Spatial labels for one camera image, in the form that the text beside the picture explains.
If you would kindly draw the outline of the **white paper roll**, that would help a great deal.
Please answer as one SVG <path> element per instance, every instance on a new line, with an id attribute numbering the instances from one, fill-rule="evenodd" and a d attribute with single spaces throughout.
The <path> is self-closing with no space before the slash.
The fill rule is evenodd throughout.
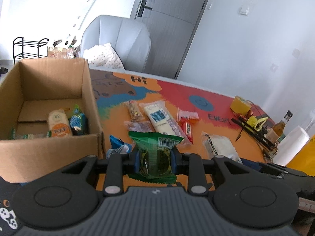
<path id="1" fill-rule="evenodd" d="M 275 164 L 286 166 L 306 145 L 310 137 L 300 126 L 294 128 L 277 145 L 277 154 L 273 158 Z"/>

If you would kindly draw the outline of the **purple snack packet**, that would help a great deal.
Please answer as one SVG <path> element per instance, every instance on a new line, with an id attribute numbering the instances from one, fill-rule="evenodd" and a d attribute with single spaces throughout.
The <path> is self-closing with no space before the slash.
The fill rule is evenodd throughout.
<path id="1" fill-rule="evenodd" d="M 155 132 L 152 124 L 150 121 L 143 121 L 143 122 L 132 122 L 132 121 L 125 121 L 125 127 L 127 127 L 128 131 L 132 132 Z"/>

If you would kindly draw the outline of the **black shoe rack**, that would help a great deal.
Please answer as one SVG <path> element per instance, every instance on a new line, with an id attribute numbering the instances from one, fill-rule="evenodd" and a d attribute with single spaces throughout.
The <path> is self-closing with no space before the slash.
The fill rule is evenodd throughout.
<path id="1" fill-rule="evenodd" d="M 12 42 L 13 63 L 22 59 L 46 58 L 44 49 L 47 48 L 49 39 L 43 38 L 39 41 L 28 41 L 23 37 L 17 37 Z"/>

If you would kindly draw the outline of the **grey door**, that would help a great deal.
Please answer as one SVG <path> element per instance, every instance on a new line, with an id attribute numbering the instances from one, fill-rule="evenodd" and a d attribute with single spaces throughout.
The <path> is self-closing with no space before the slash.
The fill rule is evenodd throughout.
<path id="1" fill-rule="evenodd" d="M 134 0 L 131 18 L 144 23 L 151 37 L 145 73 L 176 78 L 208 0 L 147 0 L 152 10 L 137 17 L 142 0 Z"/>

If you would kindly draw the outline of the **brown glass bottle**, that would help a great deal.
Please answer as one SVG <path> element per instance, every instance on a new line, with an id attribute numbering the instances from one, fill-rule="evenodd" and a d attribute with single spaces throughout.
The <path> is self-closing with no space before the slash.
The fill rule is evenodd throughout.
<path id="1" fill-rule="evenodd" d="M 292 116 L 293 116 L 293 113 L 290 110 L 288 110 L 284 118 L 272 127 L 271 140 L 273 143 L 276 142 L 280 138 L 280 136 L 283 134 L 284 128 L 286 124 L 289 122 L 290 118 L 292 118 Z"/>

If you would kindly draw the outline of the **white dotted pillow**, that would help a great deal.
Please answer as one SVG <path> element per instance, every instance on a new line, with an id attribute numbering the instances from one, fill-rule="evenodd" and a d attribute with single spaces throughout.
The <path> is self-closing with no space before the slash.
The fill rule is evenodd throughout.
<path id="1" fill-rule="evenodd" d="M 89 65 L 93 67 L 124 70 L 123 63 L 112 48 L 111 43 L 95 45 L 90 49 L 84 50 L 83 58 L 88 60 Z"/>

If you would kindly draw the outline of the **white wall switch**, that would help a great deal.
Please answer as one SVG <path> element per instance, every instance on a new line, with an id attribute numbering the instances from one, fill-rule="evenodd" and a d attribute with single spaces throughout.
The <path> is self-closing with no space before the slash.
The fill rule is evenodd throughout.
<path id="1" fill-rule="evenodd" d="M 242 6 L 242 8 L 240 9 L 240 14 L 243 15 L 243 16 L 247 16 L 248 13 L 249 13 L 249 9 L 250 9 L 250 6 Z"/>

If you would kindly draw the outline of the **green snack packet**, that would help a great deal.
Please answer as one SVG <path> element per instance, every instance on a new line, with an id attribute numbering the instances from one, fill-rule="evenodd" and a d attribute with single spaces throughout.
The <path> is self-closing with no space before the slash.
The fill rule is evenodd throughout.
<path id="1" fill-rule="evenodd" d="M 175 184 L 177 176 L 171 168 L 171 151 L 183 141 L 183 137 L 158 132 L 129 132 L 135 142 L 135 172 L 132 179 L 146 183 Z"/>

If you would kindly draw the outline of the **brown cardboard box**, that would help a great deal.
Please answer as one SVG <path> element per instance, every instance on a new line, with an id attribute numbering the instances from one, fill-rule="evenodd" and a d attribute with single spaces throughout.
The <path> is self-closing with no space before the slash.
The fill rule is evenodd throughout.
<path id="1" fill-rule="evenodd" d="M 88 62 L 24 59 L 1 83 L 1 177 L 25 183 L 104 155 Z"/>

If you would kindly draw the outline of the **beige orange snack bar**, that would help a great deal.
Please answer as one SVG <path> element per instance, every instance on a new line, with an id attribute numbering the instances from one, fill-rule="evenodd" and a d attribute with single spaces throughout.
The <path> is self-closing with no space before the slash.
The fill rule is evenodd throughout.
<path id="1" fill-rule="evenodd" d="M 51 111 L 47 123 L 51 137 L 72 136 L 68 117 L 63 109 Z"/>

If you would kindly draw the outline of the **brown carton on floor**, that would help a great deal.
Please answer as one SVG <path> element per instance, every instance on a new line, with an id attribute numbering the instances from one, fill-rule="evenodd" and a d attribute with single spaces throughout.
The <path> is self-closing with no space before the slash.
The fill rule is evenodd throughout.
<path id="1" fill-rule="evenodd" d="M 74 59 L 76 57 L 75 49 L 73 47 L 48 47 L 47 57 L 57 59 Z"/>

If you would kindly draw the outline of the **white perforated board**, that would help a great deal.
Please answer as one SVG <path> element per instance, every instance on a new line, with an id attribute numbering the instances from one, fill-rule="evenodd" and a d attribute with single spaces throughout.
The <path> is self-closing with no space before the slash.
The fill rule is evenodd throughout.
<path id="1" fill-rule="evenodd" d="M 70 28 L 68 37 L 65 39 L 65 47 L 71 46 L 73 39 L 78 35 L 83 22 L 94 5 L 96 0 L 83 0 L 83 5 L 80 7 L 79 15 L 76 17 L 73 26 Z"/>

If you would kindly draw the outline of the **blue white snack packet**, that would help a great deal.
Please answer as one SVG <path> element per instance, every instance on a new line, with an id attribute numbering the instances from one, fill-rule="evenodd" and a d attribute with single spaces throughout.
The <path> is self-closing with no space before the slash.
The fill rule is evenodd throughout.
<path id="1" fill-rule="evenodd" d="M 106 152 L 106 159 L 109 159 L 110 156 L 115 153 L 121 155 L 130 153 L 133 149 L 131 144 L 125 143 L 120 138 L 114 137 L 113 135 L 109 136 L 109 141 L 111 148 L 109 148 Z"/>

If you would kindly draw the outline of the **white blue long snack pack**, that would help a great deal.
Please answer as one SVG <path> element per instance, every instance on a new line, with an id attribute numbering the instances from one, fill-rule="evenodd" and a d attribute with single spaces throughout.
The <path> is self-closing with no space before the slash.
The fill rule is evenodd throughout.
<path id="1" fill-rule="evenodd" d="M 150 120 L 156 132 L 182 137 L 181 146 L 191 145 L 184 131 L 166 108 L 164 101 L 158 100 L 151 103 L 139 103 L 139 106 Z"/>

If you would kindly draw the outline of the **white clear snack packet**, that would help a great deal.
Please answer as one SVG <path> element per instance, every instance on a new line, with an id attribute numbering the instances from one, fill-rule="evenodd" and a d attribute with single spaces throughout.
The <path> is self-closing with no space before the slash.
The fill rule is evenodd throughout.
<path id="1" fill-rule="evenodd" d="M 235 162 L 242 163 L 235 147 L 228 137 L 220 135 L 211 135 L 202 132 L 201 139 L 209 159 L 214 156 L 225 156 Z"/>

